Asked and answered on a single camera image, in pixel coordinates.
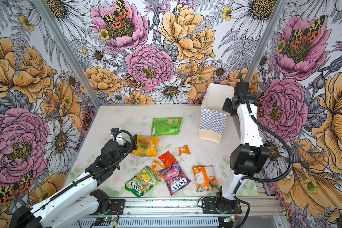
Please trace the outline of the blue checkered paper bag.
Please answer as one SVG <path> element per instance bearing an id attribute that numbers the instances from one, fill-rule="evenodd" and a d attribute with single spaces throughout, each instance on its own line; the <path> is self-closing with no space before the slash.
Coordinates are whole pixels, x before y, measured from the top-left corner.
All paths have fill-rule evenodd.
<path id="1" fill-rule="evenodd" d="M 234 87 L 210 84 L 201 104 L 199 138 L 220 143 L 228 113 L 222 110 L 227 98 L 234 95 Z"/>

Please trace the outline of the yellow snack bag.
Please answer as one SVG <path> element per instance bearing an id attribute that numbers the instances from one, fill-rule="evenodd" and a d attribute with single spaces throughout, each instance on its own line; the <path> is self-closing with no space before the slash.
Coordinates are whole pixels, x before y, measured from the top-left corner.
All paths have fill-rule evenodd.
<path id="1" fill-rule="evenodd" d="M 137 136 L 137 148 L 132 154 L 140 157 L 156 157 L 159 139 L 154 136 Z"/>

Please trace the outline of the green Fox's candy bag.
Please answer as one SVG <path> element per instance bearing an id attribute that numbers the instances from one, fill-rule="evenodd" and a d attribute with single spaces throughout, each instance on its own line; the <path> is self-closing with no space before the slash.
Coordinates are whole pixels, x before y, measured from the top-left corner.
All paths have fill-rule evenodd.
<path id="1" fill-rule="evenodd" d="M 161 180 L 151 167 L 145 166 L 133 178 L 125 183 L 125 189 L 136 197 L 142 197 L 160 181 Z"/>

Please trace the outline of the orange yellow snack packet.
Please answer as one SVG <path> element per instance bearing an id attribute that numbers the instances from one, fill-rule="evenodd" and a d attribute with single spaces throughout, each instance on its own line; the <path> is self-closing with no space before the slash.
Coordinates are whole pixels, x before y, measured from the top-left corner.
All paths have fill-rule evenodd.
<path id="1" fill-rule="evenodd" d="M 151 164 L 151 170 L 153 171 L 155 177 L 161 181 L 162 180 L 162 175 L 160 174 L 160 171 L 165 169 L 165 166 L 160 164 L 157 159 L 153 160 Z"/>

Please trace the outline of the red snack packet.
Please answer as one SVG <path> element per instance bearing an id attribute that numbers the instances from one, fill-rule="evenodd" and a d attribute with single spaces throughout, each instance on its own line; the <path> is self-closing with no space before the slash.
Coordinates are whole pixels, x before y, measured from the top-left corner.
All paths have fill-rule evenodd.
<path id="1" fill-rule="evenodd" d="M 165 168 L 172 166 L 176 162 L 175 157 L 169 151 L 160 155 L 158 159 L 163 163 Z"/>

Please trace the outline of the green chips snack bag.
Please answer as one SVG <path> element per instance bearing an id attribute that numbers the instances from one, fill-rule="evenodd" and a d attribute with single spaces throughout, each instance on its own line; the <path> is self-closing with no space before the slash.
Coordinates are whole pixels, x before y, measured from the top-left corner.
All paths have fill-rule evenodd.
<path id="1" fill-rule="evenodd" d="M 178 135 L 182 117 L 154 118 L 151 128 L 151 136 Z"/>

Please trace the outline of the small orange candy packet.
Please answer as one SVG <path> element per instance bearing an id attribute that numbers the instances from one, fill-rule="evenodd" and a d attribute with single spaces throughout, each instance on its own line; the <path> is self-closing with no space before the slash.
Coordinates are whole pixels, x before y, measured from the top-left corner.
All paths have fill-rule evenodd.
<path id="1" fill-rule="evenodd" d="M 183 154 L 191 154 L 190 148 L 188 145 L 185 145 L 183 147 L 179 147 L 179 156 L 182 156 Z"/>

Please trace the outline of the purple Fox's candy bag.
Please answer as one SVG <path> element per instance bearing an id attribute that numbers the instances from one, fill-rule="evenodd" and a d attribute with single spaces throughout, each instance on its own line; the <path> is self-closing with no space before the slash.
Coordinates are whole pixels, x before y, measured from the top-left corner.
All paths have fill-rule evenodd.
<path id="1" fill-rule="evenodd" d="M 191 183 L 191 180 L 186 176 L 177 161 L 170 167 L 160 170 L 159 173 L 165 181 L 171 196 Z"/>

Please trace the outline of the orange white snack bag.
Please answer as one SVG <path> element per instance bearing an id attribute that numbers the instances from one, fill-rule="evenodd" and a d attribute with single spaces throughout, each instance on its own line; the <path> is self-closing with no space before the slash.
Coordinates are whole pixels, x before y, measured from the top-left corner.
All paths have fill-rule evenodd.
<path id="1" fill-rule="evenodd" d="M 219 184 L 212 165 L 194 166 L 192 168 L 197 192 L 208 192 L 210 190 L 217 190 Z"/>

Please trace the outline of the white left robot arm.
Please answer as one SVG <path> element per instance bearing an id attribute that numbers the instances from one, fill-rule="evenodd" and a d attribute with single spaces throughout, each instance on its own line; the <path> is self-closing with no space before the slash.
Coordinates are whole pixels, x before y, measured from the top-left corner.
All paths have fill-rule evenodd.
<path id="1" fill-rule="evenodd" d="M 107 214 L 111 209 L 109 196 L 98 187 L 120 163 L 137 149 L 137 136 L 113 128 L 113 138 L 101 149 L 101 154 L 85 171 L 53 196 L 27 208 L 17 209 L 11 228 L 67 228 L 87 215 Z"/>

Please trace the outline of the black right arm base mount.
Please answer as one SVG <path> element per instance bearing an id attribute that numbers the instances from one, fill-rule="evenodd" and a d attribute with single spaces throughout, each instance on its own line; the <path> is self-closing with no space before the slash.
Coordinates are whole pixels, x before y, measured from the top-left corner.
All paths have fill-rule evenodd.
<path id="1" fill-rule="evenodd" d="M 216 196 L 201 197 L 197 203 L 203 214 L 240 214 L 242 212 L 237 200 L 226 199 L 220 192 Z"/>

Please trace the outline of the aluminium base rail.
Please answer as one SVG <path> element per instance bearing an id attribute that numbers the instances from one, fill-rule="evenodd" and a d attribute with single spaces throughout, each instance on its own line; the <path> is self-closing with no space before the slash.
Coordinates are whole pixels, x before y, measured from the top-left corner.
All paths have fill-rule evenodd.
<path id="1" fill-rule="evenodd" d="M 201 207 L 197 205 L 201 197 L 140 197 L 140 198 L 111 198 L 125 200 L 122 217 L 148 218 L 148 217 L 172 217 L 172 216 L 227 216 L 230 214 L 203 214 Z M 250 204 L 250 216 L 278 216 L 283 214 L 283 209 L 277 197 L 271 196 L 247 196 L 241 200 Z M 242 212 L 237 214 L 244 216 L 247 205 L 240 203 Z"/>

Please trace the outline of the aluminium corner post right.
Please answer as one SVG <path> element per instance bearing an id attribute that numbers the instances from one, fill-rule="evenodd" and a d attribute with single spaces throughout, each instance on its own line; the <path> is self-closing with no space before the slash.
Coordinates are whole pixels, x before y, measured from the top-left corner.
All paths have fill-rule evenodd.
<path id="1" fill-rule="evenodd" d="M 271 17 L 269 19 L 269 22 L 267 23 L 267 27 L 265 31 L 262 33 L 259 45 L 254 53 L 251 64 L 248 67 L 248 72 L 246 74 L 245 81 L 250 82 L 252 80 L 253 75 L 256 71 L 256 68 L 260 62 L 260 59 L 262 58 L 265 48 L 270 42 L 272 35 L 279 24 L 279 20 L 283 15 L 283 12 L 287 3 L 288 3 L 288 0 L 280 0 L 276 2 L 274 10 L 272 11 Z"/>

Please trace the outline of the aluminium corner post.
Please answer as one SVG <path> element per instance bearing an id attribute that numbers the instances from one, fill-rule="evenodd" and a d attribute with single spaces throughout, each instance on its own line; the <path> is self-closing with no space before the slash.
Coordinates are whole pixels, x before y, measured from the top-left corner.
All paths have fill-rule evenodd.
<path id="1" fill-rule="evenodd" d="M 287 3 L 288 3 L 288 0 L 280 0 L 276 2 L 274 10 L 272 11 L 271 17 L 269 19 L 269 22 L 267 23 L 267 27 L 265 31 L 262 33 L 259 45 L 254 53 L 251 64 L 248 67 L 248 72 L 246 74 L 245 81 L 250 82 L 252 80 L 253 75 L 256 71 L 256 68 L 260 62 L 260 59 L 262 58 L 265 48 L 270 42 L 272 35 L 279 24 L 279 20 L 283 15 L 283 12 Z"/>
<path id="2" fill-rule="evenodd" d="M 67 39 L 60 28 L 60 25 L 57 23 L 56 19 L 52 15 L 46 1 L 34 1 L 33 4 L 42 16 L 43 21 L 47 24 L 48 29 L 57 39 L 59 47 L 62 49 L 62 52 L 66 56 L 66 59 L 69 61 L 73 71 L 78 76 L 95 109 L 98 110 L 101 107 L 101 102 L 98 99 L 96 93 L 94 92 L 92 86 L 90 85 L 87 77 L 85 76 L 85 73 L 81 65 L 76 59 L 74 52 L 72 51 L 69 43 L 67 42 Z"/>

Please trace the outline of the aluminium corner post left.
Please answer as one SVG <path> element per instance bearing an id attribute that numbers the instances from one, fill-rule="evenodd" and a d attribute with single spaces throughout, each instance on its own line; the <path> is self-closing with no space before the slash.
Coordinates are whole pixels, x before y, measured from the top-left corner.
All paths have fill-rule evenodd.
<path id="1" fill-rule="evenodd" d="M 67 39 L 60 28 L 60 25 L 57 23 L 56 19 L 52 15 L 46 1 L 34 1 L 33 4 L 42 16 L 43 21 L 47 24 L 48 29 L 57 39 L 59 47 L 62 49 L 62 52 L 66 56 L 66 59 L 69 61 L 73 71 L 78 76 L 95 109 L 98 110 L 101 107 L 101 102 L 98 99 L 96 93 L 94 92 L 92 86 L 90 85 L 87 77 L 85 76 L 85 73 L 81 65 L 76 59 L 74 52 L 72 51 L 69 43 L 67 42 Z"/>

